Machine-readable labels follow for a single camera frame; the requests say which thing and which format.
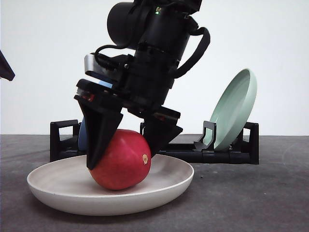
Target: mint green plate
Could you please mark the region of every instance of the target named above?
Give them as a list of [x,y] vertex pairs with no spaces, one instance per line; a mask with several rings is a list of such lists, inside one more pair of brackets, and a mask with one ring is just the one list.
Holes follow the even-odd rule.
[[[252,111],[257,91],[257,81],[253,72],[244,69],[228,85],[215,107],[210,122],[217,124],[214,149],[229,148],[245,126]],[[206,130],[204,144],[211,141],[211,130]]]

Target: plate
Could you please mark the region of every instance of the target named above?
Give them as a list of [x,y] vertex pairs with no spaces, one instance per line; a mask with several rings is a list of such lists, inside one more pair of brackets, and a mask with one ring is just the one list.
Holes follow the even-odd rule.
[[33,170],[27,182],[33,195],[54,209],[88,216],[137,213],[162,206],[190,185],[193,167],[177,158],[155,155],[147,177],[120,191],[99,186],[86,167],[86,156],[45,164]]
[[[217,124],[214,149],[229,148],[245,126],[252,111],[257,93],[257,80],[250,69],[239,72],[218,101],[210,122]],[[211,141],[212,132],[207,129],[204,144]]]

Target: black dish rack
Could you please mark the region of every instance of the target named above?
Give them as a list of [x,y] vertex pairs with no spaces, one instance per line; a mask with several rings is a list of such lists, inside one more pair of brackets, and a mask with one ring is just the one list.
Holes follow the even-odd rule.
[[[81,123],[78,120],[67,120],[50,123],[50,162],[69,157],[85,155],[86,151],[78,149],[78,136]],[[59,129],[73,127],[70,138],[61,140]],[[158,154],[179,158],[189,163],[229,163],[229,164],[259,164],[259,124],[247,122],[226,151],[215,151],[216,123],[204,121],[203,134],[197,141],[191,143],[169,143]],[[140,124],[143,133],[144,123]],[[212,131],[212,139],[208,145],[203,143],[206,130]],[[243,138],[243,130],[249,129],[249,140]]]

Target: white wall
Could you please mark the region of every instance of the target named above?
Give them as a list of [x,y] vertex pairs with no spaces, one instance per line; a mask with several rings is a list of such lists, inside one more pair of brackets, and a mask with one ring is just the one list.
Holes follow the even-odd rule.
[[[2,134],[48,134],[51,121],[82,119],[75,85],[85,78],[84,56],[111,43],[106,19],[118,1],[1,1],[1,50],[16,73],[1,80]],[[211,45],[165,104],[182,113],[184,132],[201,132],[228,83],[248,67],[258,79],[249,120],[261,134],[309,135],[308,12],[308,0],[203,0],[194,19],[209,29]],[[190,39],[183,61],[199,39]],[[123,112],[120,127],[138,130],[141,120]]]

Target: table surface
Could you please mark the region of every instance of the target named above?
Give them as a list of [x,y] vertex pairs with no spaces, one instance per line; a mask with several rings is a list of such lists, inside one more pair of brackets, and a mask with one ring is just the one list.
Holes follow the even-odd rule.
[[1,136],[1,231],[309,231],[309,137],[260,137],[260,165],[192,164],[193,181],[180,197],[115,217],[68,214],[38,201],[26,177],[48,161],[49,136]]

